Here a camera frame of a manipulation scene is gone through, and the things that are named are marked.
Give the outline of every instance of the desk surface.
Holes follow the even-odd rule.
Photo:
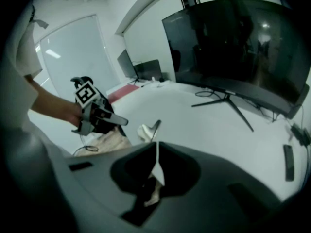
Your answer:
[[[160,119],[157,141],[223,157],[263,182],[280,200],[301,188],[306,151],[291,137],[285,120],[271,123],[243,99],[232,96],[254,128],[253,133],[227,103],[191,108],[192,104],[217,99],[215,96],[196,97],[194,93],[201,88],[178,83],[147,84],[139,83],[145,86],[112,104],[117,115],[129,120],[122,128],[132,145],[142,143],[137,134],[141,124],[152,126]],[[285,181],[284,144],[291,145],[294,150],[293,182]]]

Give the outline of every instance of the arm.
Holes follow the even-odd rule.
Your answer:
[[[67,121],[78,127],[82,116],[81,107],[77,103],[61,99],[43,89],[31,75],[25,76],[28,83],[38,92],[32,110],[49,117]]]

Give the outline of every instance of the monitor screen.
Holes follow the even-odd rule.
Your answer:
[[[260,0],[217,0],[162,22],[177,82],[225,89],[275,107],[298,100],[311,56],[294,11]]]
[[[126,50],[124,50],[120,56],[118,57],[118,62],[123,70],[123,73],[127,78],[136,78],[137,75],[135,73],[135,69],[133,67],[132,61],[128,56]]]
[[[138,76],[143,80],[151,80],[152,77],[155,80],[162,78],[160,63],[158,60],[151,60],[134,66]]]

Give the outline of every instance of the person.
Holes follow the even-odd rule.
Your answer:
[[[28,5],[8,38],[0,67],[0,124],[6,129],[22,128],[47,144],[52,142],[30,122],[28,110],[67,121],[78,127],[82,116],[79,104],[59,98],[34,81],[42,70],[33,40],[34,8]]]

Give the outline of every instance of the white t-shirt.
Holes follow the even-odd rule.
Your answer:
[[[27,115],[38,93],[24,76],[35,77],[42,70],[35,51],[34,23],[29,22],[32,11],[32,6],[27,6],[17,20],[0,63],[0,125],[7,129],[22,128],[40,137],[44,144],[53,145]]]

